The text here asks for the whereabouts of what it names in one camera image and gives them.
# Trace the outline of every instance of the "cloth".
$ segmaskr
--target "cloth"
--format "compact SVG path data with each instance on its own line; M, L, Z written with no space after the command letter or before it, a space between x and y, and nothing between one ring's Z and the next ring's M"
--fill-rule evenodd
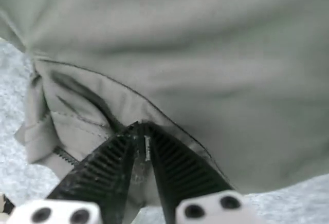
M32 58L29 163L64 177L151 120L241 193L328 172L328 0L0 0L0 36ZM159 204L135 169L127 221Z
M23 118L23 98L29 77L29 59L0 40L0 191L17 206L42 199L58 184L46 167L27 164L23 147L13 133ZM246 198L268 223L329 223L329 175L317 177L287 189ZM133 224L163 224L159 207L143 208Z

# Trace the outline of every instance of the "white plastic block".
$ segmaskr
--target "white plastic block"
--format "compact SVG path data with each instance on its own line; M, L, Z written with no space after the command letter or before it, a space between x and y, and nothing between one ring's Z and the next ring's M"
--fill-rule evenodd
M222 205L222 199L226 201L226 208ZM235 191L223 191L182 201L176 209L176 222L177 224L265 224L265 221L259 218L253 208L245 202L243 196Z
M100 209L91 202L35 200L16 207L6 224L102 224Z

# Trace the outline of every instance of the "screw hole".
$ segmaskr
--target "screw hole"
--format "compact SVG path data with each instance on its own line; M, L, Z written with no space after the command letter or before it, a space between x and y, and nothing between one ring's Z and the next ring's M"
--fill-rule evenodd
M32 215L32 222L34 223L42 223L46 221L51 214L51 209L50 208L42 208L37 211Z
M205 211L199 205L189 205L185 209L185 215L188 218L200 218L205 215Z
M70 219L71 224L85 224L89 220L89 212L87 210L75 211Z
M241 203L235 197L231 196L223 197L220 203L224 209L228 210L235 210L241 207Z

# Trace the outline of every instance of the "zipper teeth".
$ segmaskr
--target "zipper teeth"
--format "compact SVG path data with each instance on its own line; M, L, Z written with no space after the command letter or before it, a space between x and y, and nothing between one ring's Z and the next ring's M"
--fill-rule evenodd
M57 146L55 147L55 149L53 150L53 152L58 155L59 157L61 157L63 160L65 160L66 162L68 162L69 164L71 164L72 166L76 166L79 164L79 161L74 158L73 156L71 156L68 152L66 152L65 150L63 150L61 147Z

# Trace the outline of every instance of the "light gray carpet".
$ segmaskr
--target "light gray carpet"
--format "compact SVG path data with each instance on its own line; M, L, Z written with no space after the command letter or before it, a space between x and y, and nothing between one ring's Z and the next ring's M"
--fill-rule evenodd
M29 67L24 55L0 39L0 191L15 204L43 198L58 183L49 169L26 164L24 149L13 137L24 118ZM247 198L269 223L329 223L329 175ZM164 223L164 220L159 208L148 208L135 223Z

